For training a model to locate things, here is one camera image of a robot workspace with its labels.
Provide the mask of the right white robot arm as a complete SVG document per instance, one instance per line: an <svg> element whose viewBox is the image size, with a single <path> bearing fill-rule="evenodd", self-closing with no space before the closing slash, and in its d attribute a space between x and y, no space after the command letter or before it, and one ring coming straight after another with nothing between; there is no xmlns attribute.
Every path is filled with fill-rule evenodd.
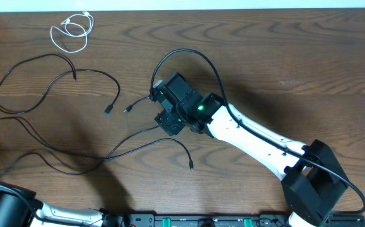
<svg viewBox="0 0 365 227"><path fill-rule="evenodd" d="M242 115L214 94L202 96L179 73L153 85L163 111L155 121L170 136L184 127L227 142L266 166L280 181L292 209L291 226L321 226L347 189L347 177L331 148L278 135Z"/></svg>

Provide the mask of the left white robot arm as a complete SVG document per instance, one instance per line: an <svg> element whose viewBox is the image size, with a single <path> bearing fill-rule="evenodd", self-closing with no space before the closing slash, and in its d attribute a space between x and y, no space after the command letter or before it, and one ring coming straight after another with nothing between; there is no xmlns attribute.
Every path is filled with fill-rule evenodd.
<svg viewBox="0 0 365 227"><path fill-rule="evenodd" d="M0 226L126 227L129 219L96 209L68 209L35 198L36 193L0 183Z"/></svg>

